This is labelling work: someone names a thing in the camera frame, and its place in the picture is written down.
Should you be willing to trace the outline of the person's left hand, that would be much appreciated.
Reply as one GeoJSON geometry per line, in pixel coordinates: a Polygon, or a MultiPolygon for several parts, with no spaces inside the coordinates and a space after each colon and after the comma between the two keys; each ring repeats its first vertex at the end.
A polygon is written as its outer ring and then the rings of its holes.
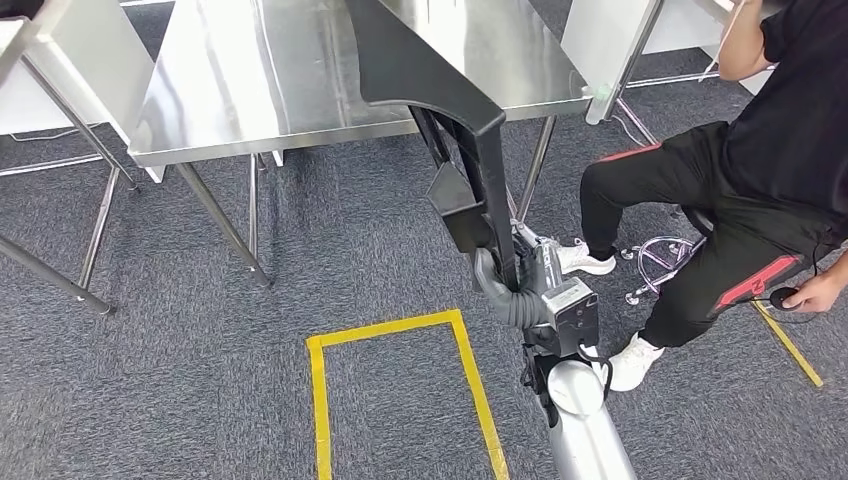
{"type": "Polygon", "coordinates": [[[825,272],[804,282],[795,294],[782,302],[782,306],[799,312],[826,312],[846,285],[846,277],[831,271],[825,272]]]}

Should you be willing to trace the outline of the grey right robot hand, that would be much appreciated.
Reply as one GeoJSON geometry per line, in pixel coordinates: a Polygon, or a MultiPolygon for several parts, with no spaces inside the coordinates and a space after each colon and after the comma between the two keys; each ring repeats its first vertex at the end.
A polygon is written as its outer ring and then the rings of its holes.
{"type": "Polygon", "coordinates": [[[519,297],[549,299],[561,296],[568,286],[563,287],[557,257],[559,244],[517,221],[512,224],[512,233],[518,286],[509,287],[505,278],[506,268],[498,270],[493,255],[488,250],[478,249],[473,271],[482,292],[501,303],[509,303],[519,297]]]}

